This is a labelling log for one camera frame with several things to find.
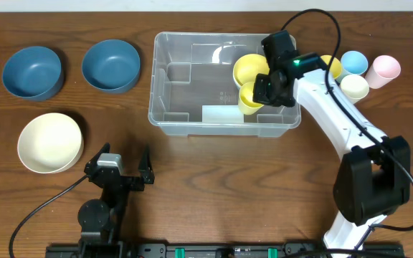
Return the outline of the yellow small bowl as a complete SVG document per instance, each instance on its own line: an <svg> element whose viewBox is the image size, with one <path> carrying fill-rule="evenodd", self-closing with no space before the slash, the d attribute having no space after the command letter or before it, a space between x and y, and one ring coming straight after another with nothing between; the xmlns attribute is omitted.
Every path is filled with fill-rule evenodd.
<svg viewBox="0 0 413 258"><path fill-rule="evenodd" d="M240 57L233 66L233 79L238 89L247 82L254 82L258 74L267 75L270 68L264 56L246 54Z"/></svg>

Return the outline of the light blue cup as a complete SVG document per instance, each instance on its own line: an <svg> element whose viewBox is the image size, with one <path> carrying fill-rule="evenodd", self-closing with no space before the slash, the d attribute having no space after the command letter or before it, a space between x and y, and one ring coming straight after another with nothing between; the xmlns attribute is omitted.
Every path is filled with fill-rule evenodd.
<svg viewBox="0 0 413 258"><path fill-rule="evenodd" d="M369 62L367 58L358 51L345 52L341 59L341 74L336 78L336 81L340 83L347 75L362 75L369 68Z"/></svg>

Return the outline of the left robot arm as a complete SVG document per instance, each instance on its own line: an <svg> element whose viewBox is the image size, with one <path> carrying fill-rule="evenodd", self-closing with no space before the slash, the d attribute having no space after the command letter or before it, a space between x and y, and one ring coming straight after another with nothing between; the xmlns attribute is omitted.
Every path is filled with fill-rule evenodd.
<svg viewBox="0 0 413 258"><path fill-rule="evenodd" d="M101 188L102 193L100 198L85 202L78 211L80 241L84 244L116 242L130 192L143 191L147 184L155 181L149 148L144 149L138 164L139 176L123 174L123 159L110 152L109 143L86 163L84 172L89 182Z"/></svg>

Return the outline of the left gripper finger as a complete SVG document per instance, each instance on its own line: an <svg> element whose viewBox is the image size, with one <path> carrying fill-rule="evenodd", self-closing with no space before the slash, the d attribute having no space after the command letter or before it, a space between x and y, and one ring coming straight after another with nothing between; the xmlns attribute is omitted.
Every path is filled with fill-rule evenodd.
<svg viewBox="0 0 413 258"><path fill-rule="evenodd" d="M105 143L103 147L85 164L84 173L86 175L93 175L98 167L98 159L103 153L109 153L110 144Z"/></svg>
<svg viewBox="0 0 413 258"><path fill-rule="evenodd" d="M145 184L154 184L155 176L151 165L150 149L148 145L145 147L142 158L138 164L138 171Z"/></svg>

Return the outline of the yellow cup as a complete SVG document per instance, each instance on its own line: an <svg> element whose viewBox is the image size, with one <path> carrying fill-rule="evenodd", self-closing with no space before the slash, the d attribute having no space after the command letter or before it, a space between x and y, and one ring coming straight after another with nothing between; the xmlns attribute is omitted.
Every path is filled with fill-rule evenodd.
<svg viewBox="0 0 413 258"><path fill-rule="evenodd" d="M254 86L254 82L247 82L239 90L238 108L244 115L252 115L263 107L263 104L253 101Z"/></svg>
<svg viewBox="0 0 413 258"><path fill-rule="evenodd" d="M341 76L341 73L342 73L342 64L341 64L341 62L336 58L336 57L332 57L332 56L330 56L330 55L322 55L321 56L321 59L328 65L329 64L329 62L331 61L331 60L333 60L332 61L332 64L331 64L331 68L330 68L330 73L332 74L332 76L333 76L333 78L335 79L335 80L337 80L340 76Z"/></svg>

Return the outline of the white cup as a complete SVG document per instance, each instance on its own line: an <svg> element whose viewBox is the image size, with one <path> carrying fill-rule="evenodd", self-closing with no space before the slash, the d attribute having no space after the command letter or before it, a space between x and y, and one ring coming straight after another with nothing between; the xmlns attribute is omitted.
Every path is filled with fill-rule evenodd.
<svg viewBox="0 0 413 258"><path fill-rule="evenodd" d="M344 95L352 104L365 98L369 93L368 82L360 75L347 75L340 83Z"/></svg>

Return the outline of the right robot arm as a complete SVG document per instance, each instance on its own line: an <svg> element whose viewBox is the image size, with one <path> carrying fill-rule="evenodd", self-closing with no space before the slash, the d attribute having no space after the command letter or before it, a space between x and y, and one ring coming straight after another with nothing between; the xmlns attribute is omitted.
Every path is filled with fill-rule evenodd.
<svg viewBox="0 0 413 258"><path fill-rule="evenodd" d="M350 103L316 53L265 55L269 72L258 74L254 102L302 105L336 149L341 164L333 187L338 214L323 238L333 257L358 254L369 234L409 200L410 147L387 137Z"/></svg>

